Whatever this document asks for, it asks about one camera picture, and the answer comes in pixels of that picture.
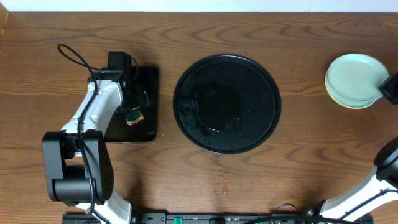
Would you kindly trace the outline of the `green yellow sponge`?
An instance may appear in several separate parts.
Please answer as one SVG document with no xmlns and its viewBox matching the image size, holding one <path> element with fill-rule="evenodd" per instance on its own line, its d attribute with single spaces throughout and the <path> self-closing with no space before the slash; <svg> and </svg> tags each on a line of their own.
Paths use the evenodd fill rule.
<svg viewBox="0 0 398 224">
<path fill-rule="evenodd" d="M 144 120 L 144 115 L 141 110 L 133 110 L 126 114 L 127 125 L 134 125 Z"/>
</svg>

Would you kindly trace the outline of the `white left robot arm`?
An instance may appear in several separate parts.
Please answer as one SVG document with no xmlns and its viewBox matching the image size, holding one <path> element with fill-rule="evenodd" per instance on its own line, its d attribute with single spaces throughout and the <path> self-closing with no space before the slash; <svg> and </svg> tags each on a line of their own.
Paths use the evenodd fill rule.
<svg viewBox="0 0 398 224">
<path fill-rule="evenodd" d="M 155 67 L 100 70 L 61 130 L 42 138 L 49 198 L 77 207 L 64 223 L 138 223 L 134 206 L 114 189 L 109 142 L 150 142 L 157 132 L 159 72 Z"/>
</svg>

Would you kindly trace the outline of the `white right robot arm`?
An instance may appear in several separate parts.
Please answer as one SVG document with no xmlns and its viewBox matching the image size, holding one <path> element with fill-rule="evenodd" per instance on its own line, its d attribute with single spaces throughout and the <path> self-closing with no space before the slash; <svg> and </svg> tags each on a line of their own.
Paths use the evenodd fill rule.
<svg viewBox="0 0 398 224">
<path fill-rule="evenodd" d="M 394 200 L 397 200 L 397 138 L 378 152 L 374 168 L 365 179 L 346 193 L 324 201 L 318 215 L 329 223 L 353 222 Z"/>
</svg>

